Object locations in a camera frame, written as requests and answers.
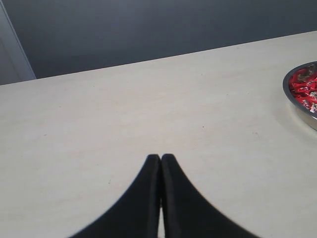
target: white door frame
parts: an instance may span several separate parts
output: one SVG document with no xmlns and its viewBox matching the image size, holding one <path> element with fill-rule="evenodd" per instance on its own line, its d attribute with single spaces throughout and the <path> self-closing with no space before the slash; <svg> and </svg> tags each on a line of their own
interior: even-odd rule
<svg viewBox="0 0 317 238">
<path fill-rule="evenodd" d="M 0 0 L 0 40 L 11 58 L 20 81 L 36 79 L 31 65 L 26 57 L 11 21 Z"/>
</svg>

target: metal bowl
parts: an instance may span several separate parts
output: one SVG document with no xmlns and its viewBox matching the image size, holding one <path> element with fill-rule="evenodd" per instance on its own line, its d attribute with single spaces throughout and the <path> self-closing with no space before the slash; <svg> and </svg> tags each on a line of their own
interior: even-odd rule
<svg viewBox="0 0 317 238">
<path fill-rule="evenodd" d="M 288 97 L 288 99 L 295 105 L 296 111 L 298 116 L 309 126 L 317 130 L 317 113 L 312 113 L 309 111 L 306 107 L 304 107 L 301 103 L 299 103 L 294 96 L 292 95 L 290 88 L 289 88 L 289 80 L 293 76 L 294 73 L 296 73 L 298 70 L 302 68 L 309 69 L 308 71 L 310 73 L 316 73 L 317 72 L 317 61 L 306 63 L 301 66 L 298 66 L 291 71 L 288 72 L 288 74 L 284 77 L 283 80 L 283 89 L 284 93 Z"/>
</svg>

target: white table surface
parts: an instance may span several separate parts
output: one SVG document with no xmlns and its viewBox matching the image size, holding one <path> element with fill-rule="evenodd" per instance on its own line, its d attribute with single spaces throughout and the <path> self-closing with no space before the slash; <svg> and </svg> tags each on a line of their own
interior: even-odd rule
<svg viewBox="0 0 317 238">
<path fill-rule="evenodd" d="M 255 234 L 314 237 L 317 132 L 282 80 L 316 59 L 311 32 L 0 86 L 0 237 L 72 235 L 150 153 Z"/>
</svg>

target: gray wall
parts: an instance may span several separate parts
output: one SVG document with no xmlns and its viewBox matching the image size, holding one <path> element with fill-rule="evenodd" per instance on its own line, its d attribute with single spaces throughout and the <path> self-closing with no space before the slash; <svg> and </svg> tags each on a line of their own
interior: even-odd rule
<svg viewBox="0 0 317 238">
<path fill-rule="evenodd" d="M 39 77 L 317 30 L 316 0 L 2 0 Z"/>
</svg>

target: black object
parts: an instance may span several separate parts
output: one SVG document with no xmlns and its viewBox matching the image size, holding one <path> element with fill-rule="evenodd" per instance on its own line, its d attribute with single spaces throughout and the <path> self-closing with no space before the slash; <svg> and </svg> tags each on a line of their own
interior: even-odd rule
<svg viewBox="0 0 317 238">
<path fill-rule="evenodd" d="M 257 238 L 209 204 L 172 154 L 149 155 L 117 203 L 72 238 L 156 238 L 160 199 L 166 238 Z"/>
</svg>

